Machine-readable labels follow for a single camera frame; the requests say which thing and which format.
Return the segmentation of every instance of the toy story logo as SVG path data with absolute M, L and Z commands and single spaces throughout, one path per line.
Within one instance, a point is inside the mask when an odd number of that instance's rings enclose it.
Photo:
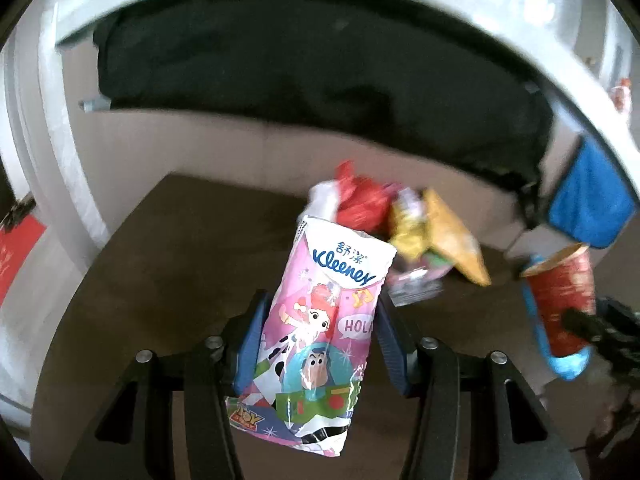
M 258 422 L 264 420 L 263 416 L 248 410 L 244 404 L 238 403 L 238 408 L 229 417 L 232 421 L 237 422 L 242 427 L 251 431 L 258 430 Z

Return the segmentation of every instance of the black fabric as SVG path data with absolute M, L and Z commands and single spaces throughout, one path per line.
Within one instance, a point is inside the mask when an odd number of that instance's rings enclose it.
M 552 111 L 495 40 L 406 0 L 150 0 L 94 33 L 112 107 L 355 134 L 526 197 Z

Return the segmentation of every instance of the candy wrapper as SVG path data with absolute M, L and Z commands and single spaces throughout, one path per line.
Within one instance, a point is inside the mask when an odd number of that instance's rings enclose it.
M 336 223 L 367 233 L 379 232 L 391 205 L 388 189 L 368 176 L 356 176 L 350 160 L 342 162 L 335 173 L 340 190 Z
M 338 456 L 358 399 L 390 244 L 305 216 L 262 329 L 254 382 L 228 398 L 238 430 Z
M 398 254 L 386 276 L 395 306 L 428 300 L 442 291 L 442 278 L 452 268 L 444 258 L 428 251 L 427 217 L 422 199 L 410 187 L 398 190 L 391 206 L 389 228 Z
M 422 198 L 429 218 L 426 229 L 428 246 L 452 262 L 470 282 L 491 285 L 480 245 L 462 220 L 433 189 L 427 189 Z

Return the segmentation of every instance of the black metal bracket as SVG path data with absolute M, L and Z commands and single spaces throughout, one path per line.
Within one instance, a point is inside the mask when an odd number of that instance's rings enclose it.
M 469 479 L 581 478 L 546 410 L 503 352 L 484 358 L 456 354 L 435 338 L 421 337 L 384 290 L 376 335 L 396 389 L 420 398 L 402 480 L 453 478 L 460 392 L 471 394 Z
M 241 375 L 241 361 L 248 359 L 247 339 L 261 331 L 267 298 L 258 292 L 223 336 L 190 352 L 166 357 L 139 352 L 87 427 L 63 480 L 174 480 L 171 408 L 179 390 L 191 478 L 242 479 L 224 397 L 239 393 L 234 373 Z M 469 479 L 580 480 L 545 409 L 505 354 L 456 354 L 441 341 L 420 336 L 384 290 L 376 335 L 392 383 L 402 395 L 420 399 L 402 480 L 453 478 L 461 392 L 471 393 Z
M 562 325 L 611 363 L 609 373 L 617 382 L 640 388 L 640 319 L 629 306 L 596 298 L 596 316 L 569 308 Z

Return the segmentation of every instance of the snack wrapper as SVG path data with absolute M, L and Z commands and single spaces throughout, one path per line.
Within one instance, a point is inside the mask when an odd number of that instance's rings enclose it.
M 428 247 L 452 262 L 470 282 L 491 285 L 480 245 L 462 220 L 433 189 L 427 189 L 422 197 L 429 218 L 426 228 Z
M 238 430 L 338 456 L 358 399 L 376 301 L 395 248 L 305 216 L 262 329 L 254 381 L 226 399 Z
M 389 243 L 410 264 L 418 261 L 429 248 L 425 236 L 425 215 L 422 201 L 411 188 L 398 191 L 398 198 L 391 206 Z

